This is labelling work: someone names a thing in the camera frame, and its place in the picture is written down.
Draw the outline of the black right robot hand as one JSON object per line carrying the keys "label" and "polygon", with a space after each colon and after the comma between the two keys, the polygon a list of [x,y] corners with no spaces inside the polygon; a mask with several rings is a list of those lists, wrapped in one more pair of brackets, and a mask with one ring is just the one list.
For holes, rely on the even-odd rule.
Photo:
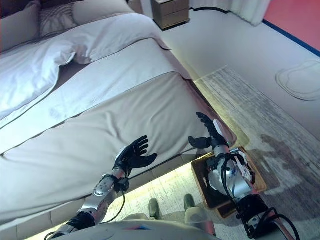
{"label": "black right robot hand", "polygon": [[207,149],[212,147],[215,154],[229,154],[230,147],[227,140],[218,132],[214,121],[211,120],[206,114],[196,112],[197,117],[207,128],[209,137],[188,137],[190,145],[196,149]]}

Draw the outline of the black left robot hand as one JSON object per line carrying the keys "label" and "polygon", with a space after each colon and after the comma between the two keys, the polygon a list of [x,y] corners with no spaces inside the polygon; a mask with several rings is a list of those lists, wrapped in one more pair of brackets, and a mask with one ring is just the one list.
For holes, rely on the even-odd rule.
{"label": "black left robot hand", "polygon": [[112,169],[120,169],[126,177],[129,177],[133,169],[151,165],[157,159],[158,154],[147,155],[148,142],[148,137],[144,135],[126,146],[116,157]]}

